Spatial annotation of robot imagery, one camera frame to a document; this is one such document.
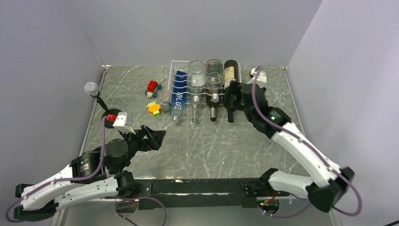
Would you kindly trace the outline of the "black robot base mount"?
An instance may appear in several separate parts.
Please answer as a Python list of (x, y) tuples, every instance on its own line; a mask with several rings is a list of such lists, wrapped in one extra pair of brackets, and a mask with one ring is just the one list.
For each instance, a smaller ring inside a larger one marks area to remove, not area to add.
[(123, 171), (117, 181), (117, 197), (134, 199), (139, 210), (241, 206), (255, 208), (268, 199), (288, 197), (259, 178), (135, 179)]

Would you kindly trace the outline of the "clear round glass bottle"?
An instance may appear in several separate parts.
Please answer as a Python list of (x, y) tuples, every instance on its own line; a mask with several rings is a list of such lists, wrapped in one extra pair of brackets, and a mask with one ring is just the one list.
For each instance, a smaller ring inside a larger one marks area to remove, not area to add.
[(220, 59), (209, 59), (206, 61), (206, 92), (211, 101), (214, 103), (219, 102), (219, 89), (223, 86), (223, 63)]
[(192, 104), (200, 103), (201, 95), (205, 87), (206, 66), (199, 60), (190, 61), (188, 64), (188, 88), (192, 94)]

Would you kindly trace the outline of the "clear glass wine bottle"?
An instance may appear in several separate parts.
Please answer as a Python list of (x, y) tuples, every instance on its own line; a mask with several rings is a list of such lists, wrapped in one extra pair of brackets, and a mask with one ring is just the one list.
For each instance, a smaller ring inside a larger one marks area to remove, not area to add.
[(190, 99), (191, 109), (192, 109), (192, 123), (199, 123), (199, 109), (201, 105), (201, 96), (200, 94), (194, 94)]

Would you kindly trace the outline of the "dark green wine bottle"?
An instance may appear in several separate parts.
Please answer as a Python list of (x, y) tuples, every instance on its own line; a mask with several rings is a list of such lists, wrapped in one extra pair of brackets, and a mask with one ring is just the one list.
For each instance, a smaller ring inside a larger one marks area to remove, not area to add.
[(210, 121), (216, 121), (216, 109), (221, 106), (222, 98), (219, 97), (218, 102), (213, 102), (211, 96), (206, 97), (206, 104), (210, 109)]
[(233, 115), (234, 110), (231, 108), (227, 109), (227, 115), (228, 115), (228, 122), (233, 123), (234, 122), (234, 115)]

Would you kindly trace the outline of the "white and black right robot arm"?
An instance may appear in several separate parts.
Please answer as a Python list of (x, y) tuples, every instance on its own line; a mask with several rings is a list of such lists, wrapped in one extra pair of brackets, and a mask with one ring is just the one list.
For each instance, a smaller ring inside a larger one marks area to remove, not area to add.
[(354, 171), (329, 160), (284, 111), (269, 106), (265, 88), (233, 81), (225, 89), (223, 105), (243, 111), (257, 131), (287, 150), (309, 174), (304, 177), (270, 168), (260, 176), (260, 191), (264, 195), (287, 192), (307, 198), (318, 210), (329, 212), (347, 192)]

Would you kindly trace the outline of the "blue square water bottle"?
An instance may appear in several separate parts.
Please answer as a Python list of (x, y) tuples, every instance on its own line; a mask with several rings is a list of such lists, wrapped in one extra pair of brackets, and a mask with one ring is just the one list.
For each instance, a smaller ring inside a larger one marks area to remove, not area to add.
[(171, 111), (173, 122), (179, 122), (184, 112), (187, 95), (187, 73), (176, 71), (172, 84)]

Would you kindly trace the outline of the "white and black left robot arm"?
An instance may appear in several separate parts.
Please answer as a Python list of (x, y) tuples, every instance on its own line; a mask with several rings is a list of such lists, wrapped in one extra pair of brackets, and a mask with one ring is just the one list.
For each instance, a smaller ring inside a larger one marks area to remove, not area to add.
[(152, 130), (146, 125), (129, 133), (120, 133), (121, 139), (102, 144), (72, 160), (55, 175), (35, 184), (16, 186), (16, 204), (6, 212), (8, 221), (41, 221), (56, 212), (80, 202), (117, 196), (132, 198), (137, 185), (131, 172), (125, 170), (139, 151), (159, 150), (165, 130)]

